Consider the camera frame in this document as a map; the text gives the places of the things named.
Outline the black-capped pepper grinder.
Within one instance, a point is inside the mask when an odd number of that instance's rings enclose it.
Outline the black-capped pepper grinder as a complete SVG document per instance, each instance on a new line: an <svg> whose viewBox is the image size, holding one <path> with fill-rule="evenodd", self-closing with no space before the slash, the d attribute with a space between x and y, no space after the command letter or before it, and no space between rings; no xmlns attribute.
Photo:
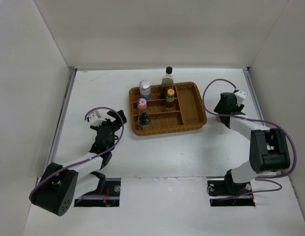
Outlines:
<svg viewBox="0 0 305 236"><path fill-rule="evenodd" d="M139 130L147 129L150 124L150 121L151 121L151 118L146 112L141 113L137 120L138 129Z"/></svg>

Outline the pink-capped spice shaker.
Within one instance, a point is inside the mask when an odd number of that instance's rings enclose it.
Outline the pink-capped spice shaker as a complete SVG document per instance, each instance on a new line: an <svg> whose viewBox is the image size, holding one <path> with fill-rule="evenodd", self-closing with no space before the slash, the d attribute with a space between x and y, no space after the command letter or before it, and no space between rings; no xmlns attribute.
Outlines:
<svg viewBox="0 0 305 236"><path fill-rule="evenodd" d="M144 98L140 98L137 100L137 108L140 110L144 110L147 107L147 100Z"/></svg>

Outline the black-capped shaker blue label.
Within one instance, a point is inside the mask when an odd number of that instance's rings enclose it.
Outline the black-capped shaker blue label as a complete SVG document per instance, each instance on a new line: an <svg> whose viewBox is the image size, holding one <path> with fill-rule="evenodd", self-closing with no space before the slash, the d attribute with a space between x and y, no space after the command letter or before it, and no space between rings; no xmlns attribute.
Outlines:
<svg viewBox="0 0 305 236"><path fill-rule="evenodd" d="M145 100L150 100L152 95L151 95L151 84L148 80L142 80L139 83L139 91L140 91L140 96L141 98Z"/></svg>

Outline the yellow-capped red sauce bottle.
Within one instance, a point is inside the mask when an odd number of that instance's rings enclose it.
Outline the yellow-capped red sauce bottle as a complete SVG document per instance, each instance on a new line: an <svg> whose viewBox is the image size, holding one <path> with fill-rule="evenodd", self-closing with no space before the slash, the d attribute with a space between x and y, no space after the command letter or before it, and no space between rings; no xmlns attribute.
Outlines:
<svg viewBox="0 0 305 236"><path fill-rule="evenodd" d="M172 88L167 90L167 96L164 102L164 110L166 112L170 112L173 110L174 102L175 102L174 95L175 95L175 91Z"/></svg>

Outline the tall black-capped sauce bottle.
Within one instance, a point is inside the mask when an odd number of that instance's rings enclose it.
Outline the tall black-capped sauce bottle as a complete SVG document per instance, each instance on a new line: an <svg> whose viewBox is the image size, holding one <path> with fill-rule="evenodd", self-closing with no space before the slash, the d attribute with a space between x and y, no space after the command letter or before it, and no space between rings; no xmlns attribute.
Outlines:
<svg viewBox="0 0 305 236"><path fill-rule="evenodd" d="M171 89L174 84L174 78L172 76L173 68L168 66L166 67L166 73L162 77L162 82L161 82L161 98L165 98L167 96L167 90Z"/></svg>

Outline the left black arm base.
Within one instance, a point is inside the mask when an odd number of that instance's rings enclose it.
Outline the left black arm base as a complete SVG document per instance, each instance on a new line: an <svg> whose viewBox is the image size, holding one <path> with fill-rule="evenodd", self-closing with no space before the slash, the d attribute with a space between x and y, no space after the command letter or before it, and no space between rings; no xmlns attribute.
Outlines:
<svg viewBox="0 0 305 236"><path fill-rule="evenodd" d="M82 194L82 197L76 198L73 206L119 207L121 179L107 178L104 174L97 172L93 172L92 175L99 179L97 188Z"/></svg>

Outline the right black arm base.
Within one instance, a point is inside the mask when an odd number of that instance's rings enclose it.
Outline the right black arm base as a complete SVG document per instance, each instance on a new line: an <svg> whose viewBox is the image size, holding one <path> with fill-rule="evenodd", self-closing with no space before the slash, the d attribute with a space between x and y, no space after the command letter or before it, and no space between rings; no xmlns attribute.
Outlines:
<svg viewBox="0 0 305 236"><path fill-rule="evenodd" d="M225 178L207 179L207 193L212 207L254 207L251 183L233 183Z"/></svg>

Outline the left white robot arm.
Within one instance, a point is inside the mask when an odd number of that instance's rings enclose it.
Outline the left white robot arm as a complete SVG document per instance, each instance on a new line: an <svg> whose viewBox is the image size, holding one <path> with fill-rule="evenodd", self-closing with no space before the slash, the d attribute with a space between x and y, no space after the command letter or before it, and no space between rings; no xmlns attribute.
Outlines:
<svg viewBox="0 0 305 236"><path fill-rule="evenodd" d="M108 179L100 172L112 158L112 151L121 140L117 131L124 131L127 119L123 110L107 109L102 119L98 108L85 115L95 141L83 157L67 163L52 162L29 195L30 202L57 216L70 207L117 207L120 203L121 180Z"/></svg>

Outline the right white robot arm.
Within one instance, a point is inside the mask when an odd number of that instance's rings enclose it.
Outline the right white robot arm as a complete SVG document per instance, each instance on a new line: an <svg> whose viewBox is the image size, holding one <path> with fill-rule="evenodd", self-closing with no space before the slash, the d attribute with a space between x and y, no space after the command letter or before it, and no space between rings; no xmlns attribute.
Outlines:
<svg viewBox="0 0 305 236"><path fill-rule="evenodd" d="M250 182L264 173L286 170L290 167L290 156L286 136L278 128L269 128L259 121L250 121L242 109L244 97L240 92L224 92L214 112L229 129L240 133L249 140L249 158L237 168L228 170L223 189L236 194L241 184Z"/></svg>

